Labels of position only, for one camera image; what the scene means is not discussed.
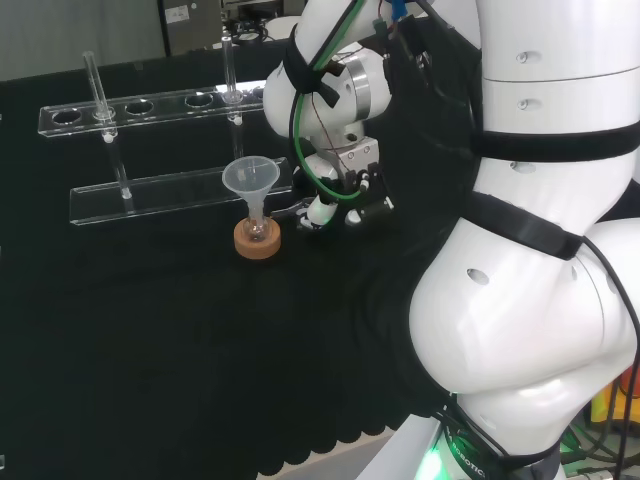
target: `blue cable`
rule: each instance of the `blue cable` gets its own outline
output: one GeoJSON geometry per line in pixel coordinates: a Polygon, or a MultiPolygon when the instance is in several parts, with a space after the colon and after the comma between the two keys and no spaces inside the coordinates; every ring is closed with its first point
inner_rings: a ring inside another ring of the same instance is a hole
{"type": "Polygon", "coordinates": [[[391,0],[391,20],[394,22],[397,22],[402,17],[409,15],[407,5],[404,2],[405,0],[391,0]]]}

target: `black table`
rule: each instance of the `black table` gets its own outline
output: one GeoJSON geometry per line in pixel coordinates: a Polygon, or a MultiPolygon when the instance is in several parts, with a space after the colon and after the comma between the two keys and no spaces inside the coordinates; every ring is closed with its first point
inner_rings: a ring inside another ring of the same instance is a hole
{"type": "MultiPolygon", "coordinates": [[[[448,47],[425,28],[442,88],[463,95],[448,47]]],[[[238,49],[238,80],[266,78],[282,51],[238,49]]],[[[224,82],[217,52],[101,75],[110,97],[224,82]]],[[[285,223],[281,252],[263,263],[233,249],[240,204],[70,225],[69,189],[113,180],[106,152],[96,134],[40,137],[37,120],[42,106],[89,99],[84,73],[0,84],[0,475],[255,478],[438,404],[406,313],[477,163],[433,145],[463,147],[466,112],[401,77],[367,124],[396,215],[319,236],[285,223]]],[[[261,115],[246,128],[247,154],[286,155],[261,115]]],[[[122,130],[120,141],[132,178],[232,158],[220,120],[122,130]]]]}

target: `label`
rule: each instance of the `label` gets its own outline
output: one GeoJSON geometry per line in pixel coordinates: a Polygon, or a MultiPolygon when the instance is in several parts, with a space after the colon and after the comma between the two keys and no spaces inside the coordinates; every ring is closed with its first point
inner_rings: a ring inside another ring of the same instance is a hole
{"type": "Polygon", "coordinates": [[[164,11],[164,16],[167,19],[167,25],[184,22],[185,20],[189,20],[189,7],[182,5],[181,7],[167,8],[164,11]]]}

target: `test tube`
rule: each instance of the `test tube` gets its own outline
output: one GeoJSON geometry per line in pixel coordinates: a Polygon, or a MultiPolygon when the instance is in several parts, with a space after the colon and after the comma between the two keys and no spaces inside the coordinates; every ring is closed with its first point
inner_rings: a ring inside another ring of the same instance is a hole
{"type": "MultiPolygon", "coordinates": [[[[236,69],[233,61],[233,41],[228,31],[222,32],[222,56],[224,60],[224,76],[227,82],[227,91],[222,99],[228,105],[242,102],[242,92],[238,91],[236,84],[236,69]]],[[[231,141],[233,142],[233,158],[244,157],[242,144],[242,112],[231,111],[227,114],[231,126],[231,141]]]]}
{"type": "Polygon", "coordinates": [[[226,103],[239,103],[242,100],[242,92],[238,91],[236,84],[236,67],[233,61],[233,41],[228,31],[222,32],[222,58],[224,60],[224,77],[227,81],[227,91],[223,95],[226,103]]]}
{"type": "MultiPolygon", "coordinates": [[[[116,180],[120,186],[120,193],[122,198],[131,200],[131,190],[129,189],[129,180],[127,179],[127,172],[124,169],[122,158],[120,157],[120,149],[115,143],[115,139],[118,136],[118,129],[113,121],[107,98],[102,88],[102,81],[100,80],[100,74],[98,73],[98,67],[93,52],[84,52],[82,54],[84,58],[84,65],[87,70],[87,76],[89,77],[89,85],[91,85],[91,92],[93,93],[93,99],[96,102],[95,117],[105,127],[102,130],[102,139],[107,144],[107,151],[109,152],[109,161],[113,168],[116,180]]],[[[129,209],[129,205],[125,202],[125,207],[129,209]]]]}

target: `plastic funnel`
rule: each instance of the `plastic funnel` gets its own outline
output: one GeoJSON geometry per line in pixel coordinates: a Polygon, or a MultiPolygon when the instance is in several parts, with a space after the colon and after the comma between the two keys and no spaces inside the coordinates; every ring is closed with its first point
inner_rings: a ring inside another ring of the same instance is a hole
{"type": "Polygon", "coordinates": [[[247,202],[249,218],[245,232],[256,241],[268,235],[264,218],[264,199],[280,177],[280,167],[265,157],[239,158],[224,169],[222,183],[247,202]]]}

